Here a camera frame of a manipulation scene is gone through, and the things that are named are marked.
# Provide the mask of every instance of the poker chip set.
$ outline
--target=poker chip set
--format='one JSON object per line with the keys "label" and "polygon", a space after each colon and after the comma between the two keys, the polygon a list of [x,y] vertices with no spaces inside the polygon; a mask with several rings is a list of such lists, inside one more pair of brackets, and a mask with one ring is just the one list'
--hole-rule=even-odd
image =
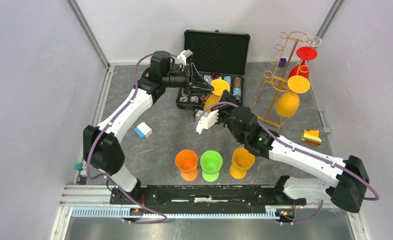
{"label": "poker chip set", "polygon": [[[192,61],[207,83],[225,80],[238,101],[243,102],[245,65],[247,62],[249,34],[187,30],[184,32],[184,49],[193,52]],[[180,109],[204,108],[208,95],[188,95],[179,89],[176,105]]]}

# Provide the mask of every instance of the gold metal rack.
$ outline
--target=gold metal rack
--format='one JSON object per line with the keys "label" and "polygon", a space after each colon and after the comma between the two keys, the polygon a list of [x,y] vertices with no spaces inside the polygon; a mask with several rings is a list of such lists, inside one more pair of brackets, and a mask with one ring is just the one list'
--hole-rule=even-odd
{"label": "gold metal rack", "polygon": [[[293,34],[302,34],[303,36],[302,36],[301,39],[299,39],[299,38],[292,37],[291,35],[293,35]],[[274,49],[280,51],[280,57],[279,57],[279,59],[276,58],[276,57],[271,57],[271,59],[272,59],[272,60],[275,60],[275,62],[273,62],[272,60],[270,60],[270,63],[273,64],[273,65],[276,65],[276,67],[274,68],[274,71],[273,71],[273,72],[271,72],[271,71],[269,71],[269,70],[266,70],[266,71],[265,71],[265,72],[267,72],[268,74],[267,74],[267,75],[264,74],[265,80],[264,80],[264,82],[263,82],[263,84],[262,84],[262,86],[261,86],[261,89],[260,89],[260,92],[258,93],[257,98],[255,99],[254,106],[252,106],[252,109],[251,109],[251,111],[253,111],[254,108],[256,107],[257,101],[259,100],[260,95],[261,95],[262,92],[263,92],[264,85],[265,85],[266,83],[270,83],[270,84],[273,86],[273,88],[276,89],[276,93],[275,93],[275,95],[274,95],[274,97],[273,97],[273,100],[271,101],[270,106],[268,107],[268,110],[267,110],[266,115],[265,115],[264,117],[258,116],[258,115],[257,115],[257,118],[260,119],[260,120],[262,120],[262,121],[264,121],[264,122],[266,122],[266,123],[268,123],[268,124],[271,124],[271,125],[277,127],[277,132],[279,132],[279,131],[281,130],[281,126],[282,126],[282,125],[281,125],[281,122],[282,122],[282,118],[283,118],[283,117],[280,116],[279,122],[271,121],[271,120],[269,120],[268,118],[269,118],[270,113],[272,112],[273,106],[275,105],[276,101],[278,100],[279,93],[280,93],[280,92],[288,92],[288,91],[289,91],[289,88],[288,88],[288,86],[287,86],[288,79],[287,79],[287,78],[284,78],[284,77],[285,77],[285,73],[286,73],[286,71],[287,71],[287,69],[288,69],[288,66],[289,66],[289,64],[290,64],[290,62],[291,62],[292,56],[294,55],[294,52],[295,52],[295,49],[297,48],[298,43],[304,43],[303,38],[304,38],[306,35],[307,35],[307,33],[302,32],[302,31],[293,31],[293,32],[291,32],[291,33],[289,33],[289,34],[287,34],[286,32],[281,32],[281,33],[280,33],[279,37],[280,37],[281,39],[285,39],[285,40],[286,40],[286,41],[285,41],[285,44],[282,45],[282,44],[279,44],[279,43],[278,43],[278,44],[276,44],[276,45],[274,46]],[[288,57],[287,62],[286,62],[286,64],[285,64],[285,67],[283,68],[283,73],[282,73],[282,75],[281,75],[281,76],[276,76],[276,72],[277,72],[278,67],[279,67],[280,59],[282,58],[282,55],[284,54],[285,48],[287,47],[287,44],[288,44],[289,41],[294,41],[292,50],[291,50],[291,52],[290,52],[290,54],[289,54],[289,57]],[[299,67],[298,67],[298,71],[297,71],[297,72],[303,72],[303,71],[301,70],[301,62],[300,62],[300,64],[299,64]]]}

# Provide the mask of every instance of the wall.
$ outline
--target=wall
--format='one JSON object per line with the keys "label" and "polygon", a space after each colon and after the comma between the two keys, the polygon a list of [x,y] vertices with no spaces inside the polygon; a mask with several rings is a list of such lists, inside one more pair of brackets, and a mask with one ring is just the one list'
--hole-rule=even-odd
{"label": "wall", "polygon": [[66,1],[0,1],[0,239],[49,238],[103,78]]}
{"label": "wall", "polygon": [[157,50],[180,53],[185,30],[251,35],[249,62],[279,57],[281,32],[315,35],[333,0],[77,1],[111,63],[135,63]]}
{"label": "wall", "polygon": [[363,160],[380,195],[362,206],[370,239],[393,239],[393,2],[345,1],[318,53],[310,76],[331,145]]}

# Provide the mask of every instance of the white and blue toy block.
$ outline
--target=white and blue toy block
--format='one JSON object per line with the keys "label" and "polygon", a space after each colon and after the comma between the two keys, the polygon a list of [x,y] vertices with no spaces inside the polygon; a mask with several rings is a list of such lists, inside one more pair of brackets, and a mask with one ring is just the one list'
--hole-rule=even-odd
{"label": "white and blue toy block", "polygon": [[153,130],[145,122],[141,122],[137,127],[134,128],[134,131],[141,139],[146,139],[153,133]]}

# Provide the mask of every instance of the yellow toy block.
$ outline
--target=yellow toy block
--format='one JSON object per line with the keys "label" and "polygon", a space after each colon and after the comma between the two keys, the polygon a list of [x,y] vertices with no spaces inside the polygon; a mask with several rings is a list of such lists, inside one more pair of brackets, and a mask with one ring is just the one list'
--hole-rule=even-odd
{"label": "yellow toy block", "polygon": [[301,136],[301,140],[315,146],[320,146],[320,144],[322,144],[322,140],[319,137],[319,130],[304,130]]}

